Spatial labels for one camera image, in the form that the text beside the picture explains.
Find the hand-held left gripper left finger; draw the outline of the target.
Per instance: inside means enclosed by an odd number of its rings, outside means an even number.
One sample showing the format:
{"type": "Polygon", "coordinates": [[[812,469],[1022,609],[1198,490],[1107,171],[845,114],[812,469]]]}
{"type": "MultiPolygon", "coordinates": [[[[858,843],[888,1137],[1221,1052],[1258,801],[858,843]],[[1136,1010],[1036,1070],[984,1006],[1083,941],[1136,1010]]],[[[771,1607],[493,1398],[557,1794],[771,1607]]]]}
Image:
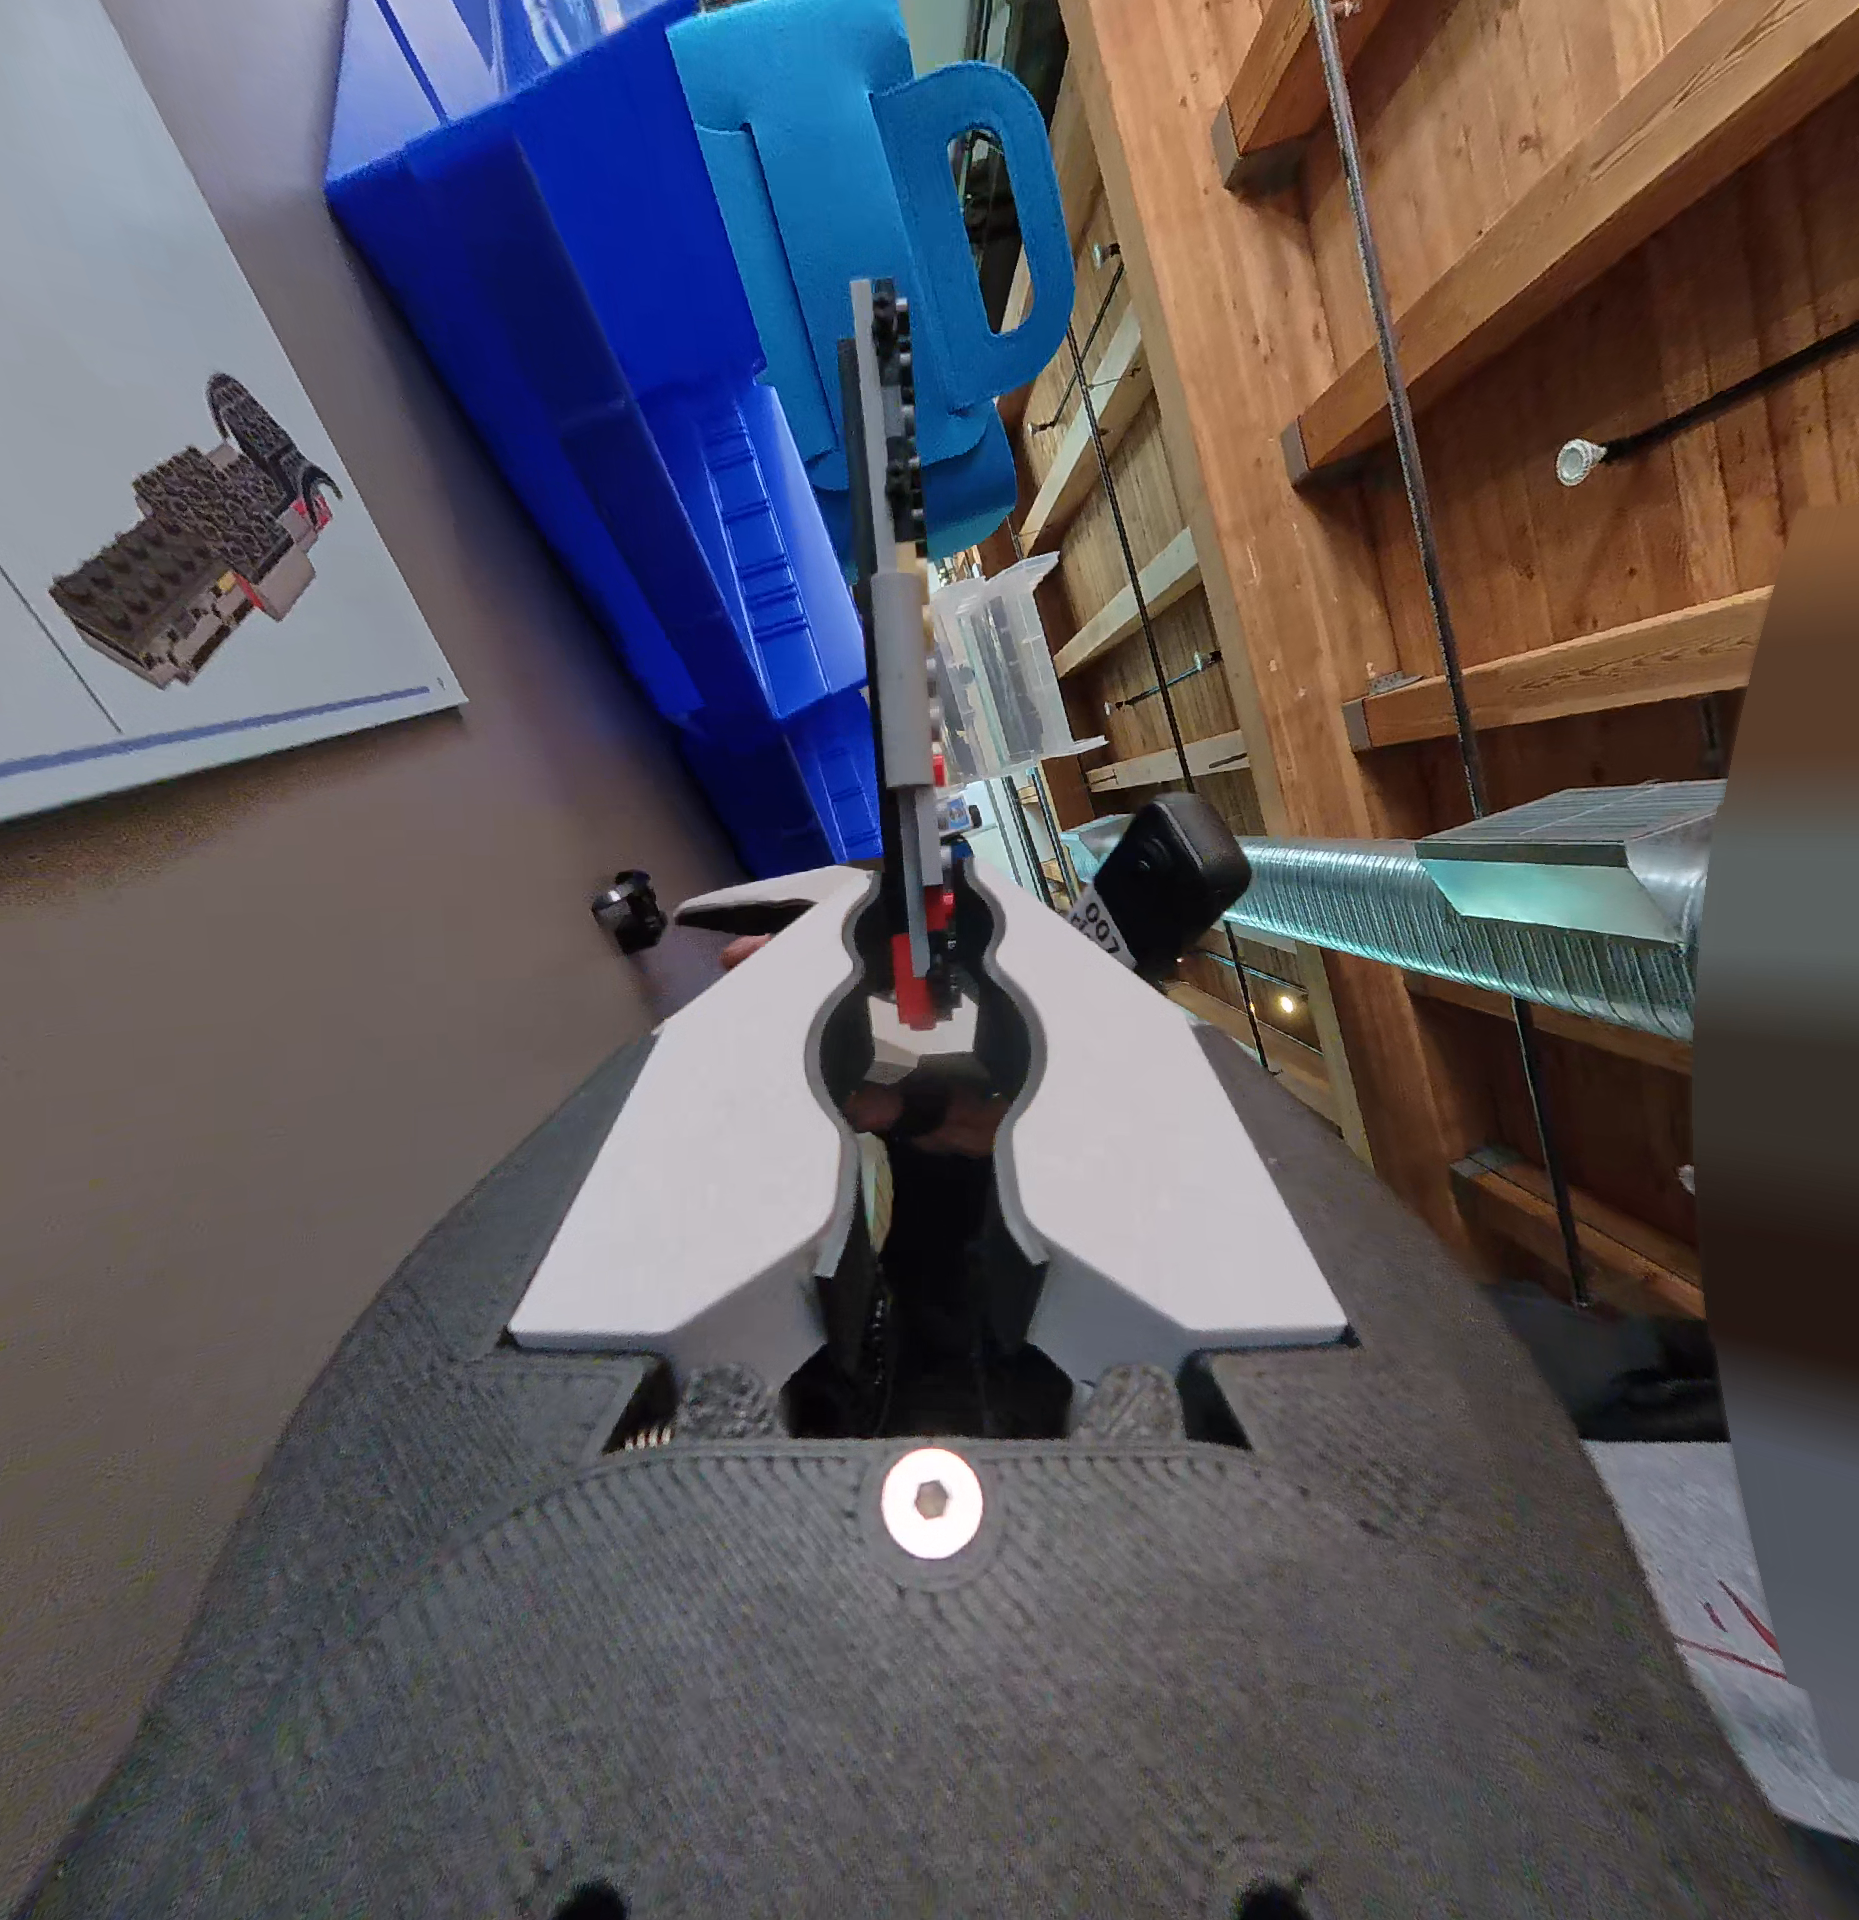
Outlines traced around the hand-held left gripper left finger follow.
{"type": "Polygon", "coordinates": [[[877,876],[807,910],[654,1030],[510,1318],[525,1350],[812,1351],[858,1153],[840,1100],[871,1062],[854,942],[877,876]]]}

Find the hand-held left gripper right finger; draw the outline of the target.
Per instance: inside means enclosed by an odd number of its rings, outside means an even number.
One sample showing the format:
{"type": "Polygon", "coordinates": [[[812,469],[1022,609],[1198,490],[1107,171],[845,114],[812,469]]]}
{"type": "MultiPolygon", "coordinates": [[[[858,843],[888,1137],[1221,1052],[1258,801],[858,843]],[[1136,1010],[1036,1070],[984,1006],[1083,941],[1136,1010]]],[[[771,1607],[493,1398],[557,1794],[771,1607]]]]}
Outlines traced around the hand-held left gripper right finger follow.
{"type": "Polygon", "coordinates": [[[999,869],[989,981],[1032,1063],[995,1135],[1034,1342],[1337,1342],[1347,1315],[1191,1020],[999,869]]]}

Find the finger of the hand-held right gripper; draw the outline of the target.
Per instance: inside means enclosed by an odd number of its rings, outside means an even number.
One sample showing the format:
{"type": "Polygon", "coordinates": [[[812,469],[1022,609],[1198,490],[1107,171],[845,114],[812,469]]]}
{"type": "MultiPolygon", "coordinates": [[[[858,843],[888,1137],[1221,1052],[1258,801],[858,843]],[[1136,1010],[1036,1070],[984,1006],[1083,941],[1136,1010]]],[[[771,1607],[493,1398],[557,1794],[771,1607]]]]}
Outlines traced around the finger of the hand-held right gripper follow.
{"type": "Polygon", "coordinates": [[[866,1069],[869,1087],[893,1087],[918,1069],[978,1087],[989,1081],[989,1069],[975,1054],[973,997],[957,997],[952,1010],[930,1029],[903,1023],[892,997],[869,996],[866,1006],[871,1037],[871,1062],[866,1069]]]}
{"type": "Polygon", "coordinates": [[[681,900],[676,924],[718,933],[778,933],[835,899],[861,900],[861,876],[773,876],[681,900]]]}

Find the grey red toy brick model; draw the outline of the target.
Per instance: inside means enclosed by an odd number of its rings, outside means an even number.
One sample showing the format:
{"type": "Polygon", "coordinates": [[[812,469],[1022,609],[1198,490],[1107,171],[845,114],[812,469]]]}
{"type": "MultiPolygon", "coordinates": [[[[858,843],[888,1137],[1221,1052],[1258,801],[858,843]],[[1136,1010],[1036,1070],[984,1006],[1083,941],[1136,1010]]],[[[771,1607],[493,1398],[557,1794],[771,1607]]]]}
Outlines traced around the grey red toy brick model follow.
{"type": "Polygon", "coordinates": [[[854,279],[839,342],[857,605],[879,783],[877,926],[906,1030],[957,1008],[960,830],[948,826],[943,719],[927,609],[911,309],[892,279],[854,279]]]}

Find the person's right forearm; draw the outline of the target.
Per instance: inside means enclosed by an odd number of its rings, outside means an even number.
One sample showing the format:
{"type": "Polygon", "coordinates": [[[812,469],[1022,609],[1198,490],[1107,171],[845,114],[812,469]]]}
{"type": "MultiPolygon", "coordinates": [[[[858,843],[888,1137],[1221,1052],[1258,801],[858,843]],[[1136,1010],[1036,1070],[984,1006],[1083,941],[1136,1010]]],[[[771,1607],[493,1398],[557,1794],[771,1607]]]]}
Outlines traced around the person's right forearm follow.
{"type": "Polygon", "coordinates": [[[1581,1437],[1605,1444],[1729,1443],[1713,1335],[1703,1321],[1578,1307],[1535,1283],[1497,1283],[1489,1299],[1581,1437]]]}

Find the grey-brown desk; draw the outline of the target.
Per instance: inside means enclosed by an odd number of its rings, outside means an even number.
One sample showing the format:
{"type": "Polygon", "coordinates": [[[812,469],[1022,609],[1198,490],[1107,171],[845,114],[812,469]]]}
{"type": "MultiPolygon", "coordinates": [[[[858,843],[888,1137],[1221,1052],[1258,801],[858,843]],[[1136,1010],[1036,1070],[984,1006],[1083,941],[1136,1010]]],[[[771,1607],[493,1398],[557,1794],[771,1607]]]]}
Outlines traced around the grey-brown desk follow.
{"type": "Polygon", "coordinates": [[[320,197],[340,4],[106,4],[467,692],[0,826],[0,1915],[136,1736],[399,1260],[720,941],[741,876],[320,197]]]}

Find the person's right hand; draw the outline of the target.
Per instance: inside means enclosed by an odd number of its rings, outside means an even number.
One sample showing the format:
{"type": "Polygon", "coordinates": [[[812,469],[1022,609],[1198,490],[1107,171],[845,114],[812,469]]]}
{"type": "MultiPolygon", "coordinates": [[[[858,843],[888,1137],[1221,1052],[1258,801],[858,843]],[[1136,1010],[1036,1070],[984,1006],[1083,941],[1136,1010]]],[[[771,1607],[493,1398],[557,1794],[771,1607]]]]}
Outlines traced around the person's right hand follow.
{"type": "Polygon", "coordinates": [[[986,1160],[1009,1109],[1009,1096],[986,1083],[927,1069],[893,1083],[857,1087],[843,1100],[857,1133],[957,1160],[986,1160]]]}

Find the blue plastic bin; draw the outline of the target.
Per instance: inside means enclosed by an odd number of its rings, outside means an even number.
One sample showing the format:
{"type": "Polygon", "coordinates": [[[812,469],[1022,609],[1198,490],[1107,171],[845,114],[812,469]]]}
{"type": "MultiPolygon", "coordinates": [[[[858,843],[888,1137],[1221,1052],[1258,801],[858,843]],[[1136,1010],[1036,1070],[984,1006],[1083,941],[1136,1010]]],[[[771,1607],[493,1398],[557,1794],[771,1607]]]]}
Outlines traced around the blue plastic bin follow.
{"type": "Polygon", "coordinates": [[[667,722],[867,733],[676,69],[691,12],[347,4],[325,195],[667,722]]]}
{"type": "Polygon", "coordinates": [[[879,859],[866,688],[832,692],[749,735],[697,717],[676,738],[750,876],[879,859]]]}

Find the clear plastic organizer box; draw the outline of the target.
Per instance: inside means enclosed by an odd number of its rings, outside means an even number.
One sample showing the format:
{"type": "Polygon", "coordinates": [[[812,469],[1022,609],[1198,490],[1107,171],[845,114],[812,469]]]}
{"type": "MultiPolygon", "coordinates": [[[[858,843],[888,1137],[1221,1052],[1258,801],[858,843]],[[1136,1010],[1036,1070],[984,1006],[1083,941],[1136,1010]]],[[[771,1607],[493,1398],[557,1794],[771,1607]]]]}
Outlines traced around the clear plastic organizer box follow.
{"type": "Polygon", "coordinates": [[[934,591],[936,689],[944,730],[944,783],[1015,777],[1045,758],[1103,750],[1103,735],[1073,736],[1038,612],[1038,584],[1056,552],[1022,559],[991,580],[934,591]]]}

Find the teal plastic bin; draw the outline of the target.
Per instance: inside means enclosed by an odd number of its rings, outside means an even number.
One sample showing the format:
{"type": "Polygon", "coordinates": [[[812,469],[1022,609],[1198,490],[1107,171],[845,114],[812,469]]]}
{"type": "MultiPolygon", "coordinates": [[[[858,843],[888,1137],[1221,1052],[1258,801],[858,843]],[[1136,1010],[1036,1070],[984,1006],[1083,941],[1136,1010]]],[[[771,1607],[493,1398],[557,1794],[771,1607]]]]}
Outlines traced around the teal plastic bin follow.
{"type": "Polygon", "coordinates": [[[849,282],[911,311],[917,451],[934,559],[991,538],[1019,497],[995,397],[1059,351],[1076,301],[1050,131],[991,61],[917,77],[890,3],[754,3],[669,31],[702,157],[774,388],[839,552],[848,550],[839,341],[849,282]],[[960,134],[1006,157],[1032,302],[991,328],[952,171],[960,134]]]}

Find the brick instruction booklet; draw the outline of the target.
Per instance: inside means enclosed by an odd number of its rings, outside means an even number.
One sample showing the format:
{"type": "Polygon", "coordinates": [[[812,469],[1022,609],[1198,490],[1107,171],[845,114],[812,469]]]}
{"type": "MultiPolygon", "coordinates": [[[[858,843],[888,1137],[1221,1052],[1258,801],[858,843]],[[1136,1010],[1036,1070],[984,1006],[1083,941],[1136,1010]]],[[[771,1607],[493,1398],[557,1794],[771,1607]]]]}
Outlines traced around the brick instruction booklet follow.
{"type": "Polygon", "coordinates": [[[0,4],[0,823],[464,704],[99,4],[0,4]]]}

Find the silver spiral air duct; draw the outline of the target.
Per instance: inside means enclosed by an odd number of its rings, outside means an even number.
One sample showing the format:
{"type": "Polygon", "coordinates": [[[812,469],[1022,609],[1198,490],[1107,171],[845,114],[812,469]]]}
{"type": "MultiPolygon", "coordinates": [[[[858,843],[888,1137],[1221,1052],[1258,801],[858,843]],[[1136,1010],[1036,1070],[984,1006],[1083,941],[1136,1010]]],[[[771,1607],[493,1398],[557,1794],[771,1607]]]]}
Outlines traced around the silver spiral air duct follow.
{"type": "Polygon", "coordinates": [[[1245,835],[1221,924],[1688,1045],[1725,791],[1578,788],[1406,841],[1245,835]]]}

